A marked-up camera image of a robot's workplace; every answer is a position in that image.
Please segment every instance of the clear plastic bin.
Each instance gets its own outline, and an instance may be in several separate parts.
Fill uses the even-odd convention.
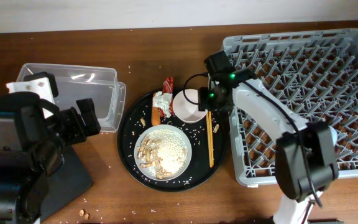
[[[76,100],[92,98],[102,131],[116,132],[125,104],[126,86],[117,81],[113,68],[77,65],[27,63],[23,65],[17,82],[38,72],[55,75],[59,95],[54,99],[61,110],[75,107]]]

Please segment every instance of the bowl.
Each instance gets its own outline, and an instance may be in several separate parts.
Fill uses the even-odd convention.
[[[178,133],[181,138],[184,140],[185,142],[185,145],[187,147],[187,157],[186,157],[186,161],[185,161],[185,164],[183,165],[183,167],[179,170],[179,172],[177,172],[176,174],[173,174],[172,176],[170,177],[164,177],[163,179],[158,179],[156,176],[152,175],[152,173],[149,171],[149,168],[143,168],[140,166],[142,162],[141,159],[137,159],[136,158],[136,155],[137,155],[137,147],[140,146],[140,144],[142,143],[142,140],[143,138],[146,136],[146,134],[148,133],[151,133],[155,130],[159,130],[159,129],[167,129],[167,130],[170,130],[170,131],[174,131],[176,133]],[[170,125],[167,125],[167,124],[160,124],[160,125],[157,125],[157,126],[153,126],[149,129],[147,129],[146,131],[144,131],[140,136],[139,138],[137,139],[136,141],[136,144],[135,144],[135,147],[134,147],[134,159],[135,159],[135,163],[136,163],[136,166],[137,168],[149,179],[152,179],[152,180],[158,180],[158,181],[168,181],[168,180],[172,180],[172,179],[175,179],[177,178],[178,176],[180,176],[186,169],[187,167],[189,166],[190,164],[190,160],[191,160],[191,143],[188,139],[188,137],[186,136],[185,133],[183,133],[183,131],[181,131],[180,129],[178,129],[177,127],[174,127],[174,126],[170,126]]]
[[[187,89],[186,96],[189,100],[198,103],[198,91]],[[199,111],[198,105],[194,105],[186,100],[183,91],[179,92],[173,99],[173,111],[175,115],[184,123],[193,124],[203,119],[207,111]]]

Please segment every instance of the white wall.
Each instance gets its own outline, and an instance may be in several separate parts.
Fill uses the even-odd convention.
[[[356,19],[357,0],[0,0],[0,32]]]

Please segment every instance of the round tray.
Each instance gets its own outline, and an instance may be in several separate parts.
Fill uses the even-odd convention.
[[[208,156],[208,138],[206,132],[206,118],[194,124],[186,124],[176,116],[161,119],[162,124],[169,124],[181,129],[189,138],[192,146],[191,161],[187,169],[175,179],[165,182],[155,181],[146,178],[146,176],[137,168],[134,155],[134,147],[139,136],[151,125],[152,98],[156,91],[154,90],[136,101],[123,116],[118,129],[117,146],[118,153],[122,163],[128,172],[141,184],[144,184],[155,190],[164,192],[179,192],[192,189],[206,180],[208,180],[223,161],[226,152],[225,139],[227,132],[224,129],[223,120],[220,115],[213,113],[212,124],[215,127],[219,124],[219,130],[213,134],[214,144],[214,166],[209,167]],[[173,97],[182,91],[181,88],[175,88]],[[146,126],[140,122],[144,118]]]

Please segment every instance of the chopstick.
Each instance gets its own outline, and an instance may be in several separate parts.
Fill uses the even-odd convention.
[[[209,111],[206,114],[206,129],[208,134],[208,152],[209,152],[209,167],[212,168],[214,166],[214,152],[213,152],[213,138],[212,138],[212,115]]]

